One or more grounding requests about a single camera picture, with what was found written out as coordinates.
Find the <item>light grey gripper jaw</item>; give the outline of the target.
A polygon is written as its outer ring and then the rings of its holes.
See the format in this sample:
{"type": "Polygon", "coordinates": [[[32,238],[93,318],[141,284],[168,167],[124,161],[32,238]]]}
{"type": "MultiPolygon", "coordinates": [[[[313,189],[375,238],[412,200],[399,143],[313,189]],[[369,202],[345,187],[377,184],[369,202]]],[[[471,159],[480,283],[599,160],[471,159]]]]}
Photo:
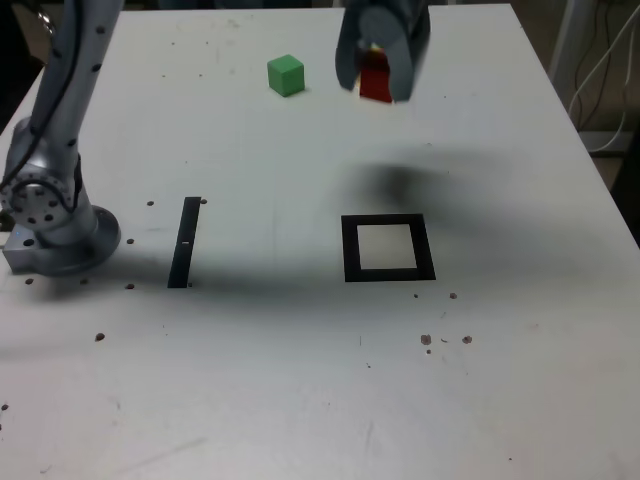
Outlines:
{"type": "Polygon", "coordinates": [[[429,44],[431,21],[427,1],[371,1],[359,18],[362,42],[382,49],[389,66],[389,92],[406,102],[429,44]]]}

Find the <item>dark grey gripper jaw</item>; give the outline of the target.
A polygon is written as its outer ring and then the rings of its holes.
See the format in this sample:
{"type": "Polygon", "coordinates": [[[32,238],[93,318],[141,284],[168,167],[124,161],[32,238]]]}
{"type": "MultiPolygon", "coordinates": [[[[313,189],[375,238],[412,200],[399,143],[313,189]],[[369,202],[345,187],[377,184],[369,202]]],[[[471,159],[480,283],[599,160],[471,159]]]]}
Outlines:
{"type": "Polygon", "coordinates": [[[335,51],[335,71],[340,86],[348,91],[354,89],[360,72],[359,18],[365,1],[347,1],[335,51]]]}

